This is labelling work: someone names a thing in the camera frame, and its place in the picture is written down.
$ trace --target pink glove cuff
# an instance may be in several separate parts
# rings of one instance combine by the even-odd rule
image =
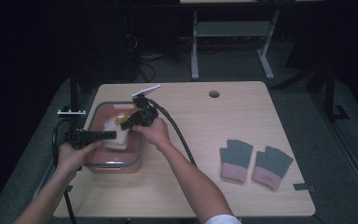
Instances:
[[[255,166],[254,172],[252,174],[252,179],[255,182],[263,184],[273,190],[276,190],[282,181],[282,179],[278,175],[275,175],[271,171],[266,170],[260,166]]]
[[[246,176],[248,174],[248,169],[243,168],[239,165],[233,165],[227,162],[222,163],[222,173],[223,178],[233,179],[245,183]]]

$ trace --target hole in table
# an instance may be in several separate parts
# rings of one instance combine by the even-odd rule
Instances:
[[[210,91],[209,96],[211,96],[212,98],[217,98],[217,97],[220,96],[220,92],[218,92],[218,91]]]

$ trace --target person's right hand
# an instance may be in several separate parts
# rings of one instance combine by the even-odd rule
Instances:
[[[135,125],[132,127],[137,133],[141,133],[146,141],[160,149],[164,144],[170,144],[167,123],[161,118],[156,118],[150,127]]]

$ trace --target white sleeve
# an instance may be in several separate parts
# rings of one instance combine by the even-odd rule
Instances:
[[[205,224],[241,224],[240,221],[231,215],[218,215],[211,217]]]

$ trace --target person's left hand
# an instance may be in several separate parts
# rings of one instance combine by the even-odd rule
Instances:
[[[101,141],[97,141],[79,150],[74,149],[70,143],[62,144],[56,172],[68,176],[70,180],[74,179],[77,169],[84,164],[86,156],[100,144]]]

